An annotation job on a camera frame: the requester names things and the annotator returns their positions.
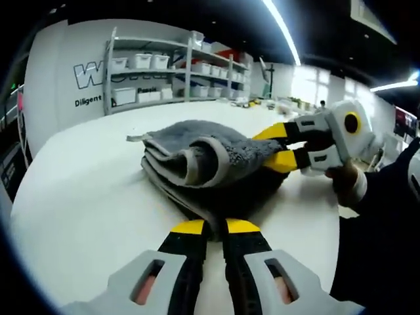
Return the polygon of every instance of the microfiber towel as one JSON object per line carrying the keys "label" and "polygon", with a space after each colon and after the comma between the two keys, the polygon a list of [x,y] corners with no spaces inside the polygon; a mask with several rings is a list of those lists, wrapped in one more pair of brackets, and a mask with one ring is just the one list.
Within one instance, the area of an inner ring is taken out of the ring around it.
{"label": "microfiber towel", "polygon": [[252,140],[218,123],[182,121],[127,140],[143,141],[141,165],[150,181],[189,219],[205,219],[214,232],[221,219],[248,219],[287,177],[263,167],[284,145]]}

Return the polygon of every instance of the table surface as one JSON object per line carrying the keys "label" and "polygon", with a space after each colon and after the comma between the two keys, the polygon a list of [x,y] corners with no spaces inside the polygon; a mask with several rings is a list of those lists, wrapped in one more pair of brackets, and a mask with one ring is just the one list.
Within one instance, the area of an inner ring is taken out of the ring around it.
{"label": "table surface", "polygon": [[[157,249],[186,220],[142,171],[143,144],[125,141],[186,119],[215,121],[252,137],[282,117],[217,101],[155,106],[62,131],[37,154],[19,187],[10,231],[24,268],[56,306],[97,296],[110,274]],[[273,249],[293,255],[330,291],[339,214],[327,178],[291,173],[251,221]],[[195,314],[233,314],[220,243],[208,245]]]}

